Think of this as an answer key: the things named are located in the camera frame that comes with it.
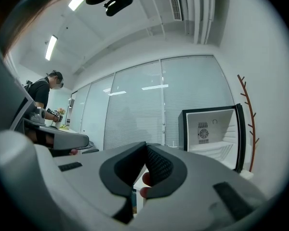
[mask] ceiling vent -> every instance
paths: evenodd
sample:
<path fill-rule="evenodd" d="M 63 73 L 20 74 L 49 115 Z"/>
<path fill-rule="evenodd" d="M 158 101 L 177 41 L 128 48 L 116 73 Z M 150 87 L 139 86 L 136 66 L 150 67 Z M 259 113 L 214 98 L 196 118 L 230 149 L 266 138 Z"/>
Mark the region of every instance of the ceiling vent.
<path fill-rule="evenodd" d="M 171 9 L 173 13 L 173 18 L 176 21 L 182 20 L 182 14 L 181 14 L 181 6 L 179 0 L 170 0 L 171 2 Z"/>

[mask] ceiling light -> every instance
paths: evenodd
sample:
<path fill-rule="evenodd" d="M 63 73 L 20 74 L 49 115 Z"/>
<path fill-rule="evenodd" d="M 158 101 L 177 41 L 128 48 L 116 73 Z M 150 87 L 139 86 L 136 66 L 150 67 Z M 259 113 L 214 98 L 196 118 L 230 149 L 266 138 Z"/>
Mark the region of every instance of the ceiling light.
<path fill-rule="evenodd" d="M 48 44 L 48 48 L 47 48 L 47 51 L 46 51 L 46 56 L 45 58 L 50 61 L 50 57 L 52 56 L 52 52 L 53 52 L 53 48 L 54 48 L 54 45 L 56 44 L 57 42 L 57 37 L 55 35 L 52 35 L 52 37 L 50 38 L 49 40 L 49 44 Z"/>
<path fill-rule="evenodd" d="M 108 94 L 108 95 L 113 96 L 113 95 L 119 95 L 119 94 L 124 94 L 124 93 L 126 93 L 126 91 L 113 92 L 113 93 Z"/>
<path fill-rule="evenodd" d="M 150 89 L 157 89 L 157 88 L 164 88 L 164 87 L 168 87 L 168 84 L 167 85 L 152 86 L 152 87 L 142 87 L 142 90 L 150 90 Z"/>
<path fill-rule="evenodd" d="M 72 11 L 75 11 L 76 8 L 78 8 L 78 6 L 81 5 L 83 1 L 84 0 L 72 0 L 68 6 L 71 8 Z"/>

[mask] coat rack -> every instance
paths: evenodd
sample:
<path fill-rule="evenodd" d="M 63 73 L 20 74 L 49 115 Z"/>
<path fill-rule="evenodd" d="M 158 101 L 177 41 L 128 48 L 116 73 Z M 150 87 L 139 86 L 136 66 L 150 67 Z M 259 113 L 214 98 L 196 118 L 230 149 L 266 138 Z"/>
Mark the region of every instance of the coat rack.
<path fill-rule="evenodd" d="M 241 95 L 246 97 L 247 102 L 245 102 L 245 103 L 249 106 L 249 109 L 250 109 L 251 124 L 249 124 L 249 126 L 252 128 L 252 131 L 250 131 L 250 133 L 252 135 L 252 155 L 251 155 L 251 163 L 250 163 L 250 172 L 251 172 L 252 165 L 254 163 L 254 158 L 255 158 L 256 143 L 259 141 L 259 138 L 256 140 L 256 127 L 255 127 L 256 113 L 253 113 L 253 110 L 251 107 L 250 98 L 249 98 L 249 95 L 248 95 L 247 90 L 246 90 L 246 81 L 243 83 L 243 80 L 245 77 L 241 78 L 240 75 L 237 75 L 237 77 L 239 78 L 239 81 L 240 81 L 242 88 L 244 90 L 244 94 L 241 93 Z"/>

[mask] glass wall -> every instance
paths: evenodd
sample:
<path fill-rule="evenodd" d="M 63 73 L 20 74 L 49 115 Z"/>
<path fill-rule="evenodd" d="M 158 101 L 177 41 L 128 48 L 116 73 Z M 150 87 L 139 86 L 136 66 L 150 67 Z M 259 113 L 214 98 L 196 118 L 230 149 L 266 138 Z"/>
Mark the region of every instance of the glass wall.
<path fill-rule="evenodd" d="M 90 84 L 83 88 L 80 88 L 74 101 L 69 129 L 77 133 L 80 133 L 82 113 L 87 99 L 89 87 Z"/>
<path fill-rule="evenodd" d="M 115 74 L 106 117 L 104 149 L 132 142 L 162 143 L 161 68 L 143 64 Z"/>
<path fill-rule="evenodd" d="M 104 147 L 105 120 L 113 78 L 112 75 L 91 84 L 82 116 L 80 133 L 86 134 L 100 151 Z"/>
<path fill-rule="evenodd" d="M 213 56 L 161 61 L 165 100 L 165 144 L 179 145 L 178 116 L 182 110 L 234 105 L 228 83 Z"/>
<path fill-rule="evenodd" d="M 139 141 L 177 147 L 182 110 L 231 105 L 229 86 L 213 56 L 169 58 L 78 90 L 70 129 L 88 135 L 99 150 Z"/>

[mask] black slot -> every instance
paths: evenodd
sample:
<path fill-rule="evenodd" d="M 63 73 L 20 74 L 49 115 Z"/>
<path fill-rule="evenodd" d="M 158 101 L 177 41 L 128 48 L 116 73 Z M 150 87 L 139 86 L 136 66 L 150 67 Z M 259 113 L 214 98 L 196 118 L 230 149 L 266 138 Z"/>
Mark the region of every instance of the black slot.
<path fill-rule="evenodd" d="M 64 165 L 60 165 L 58 166 L 59 169 L 64 172 L 64 171 L 68 171 L 68 170 L 71 170 L 71 169 L 75 169 L 75 168 L 78 168 L 78 167 L 81 167 L 82 164 L 80 162 L 74 162 L 74 163 L 71 163 L 71 164 L 64 164 Z"/>
<path fill-rule="evenodd" d="M 213 188 L 236 221 L 239 221 L 253 212 L 251 206 L 245 202 L 245 200 L 229 185 L 229 183 L 218 183 L 214 185 Z"/>

